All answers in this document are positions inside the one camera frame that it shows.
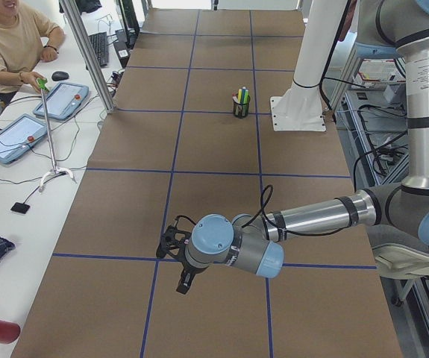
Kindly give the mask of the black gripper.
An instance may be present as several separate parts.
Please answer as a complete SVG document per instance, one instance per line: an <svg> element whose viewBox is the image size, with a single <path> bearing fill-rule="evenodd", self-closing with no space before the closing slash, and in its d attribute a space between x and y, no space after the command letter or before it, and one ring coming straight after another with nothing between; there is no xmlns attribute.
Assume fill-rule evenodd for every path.
<svg viewBox="0 0 429 358"><path fill-rule="evenodd" d="M176 292L185 295L190 290L194 277L201 273L201 269L191 265L187 259L182 259L181 264L183 266L183 271L181 272L181 278L178 282Z"/></svg>

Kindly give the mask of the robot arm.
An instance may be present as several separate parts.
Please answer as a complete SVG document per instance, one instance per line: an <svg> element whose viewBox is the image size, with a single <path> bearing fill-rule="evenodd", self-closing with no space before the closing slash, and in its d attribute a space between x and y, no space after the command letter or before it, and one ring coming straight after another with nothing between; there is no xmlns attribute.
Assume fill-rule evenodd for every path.
<svg viewBox="0 0 429 358"><path fill-rule="evenodd" d="M200 219L191 231L170 226L157 255L183 266L177 290L212 263L276 277L284 263L281 243L294 236L329 236L364 224L389 225L429 246L429 1L362 1L357 44L364 58L405 60L409 168L400 183L357 189L353 195L303 207L232 220Z"/></svg>

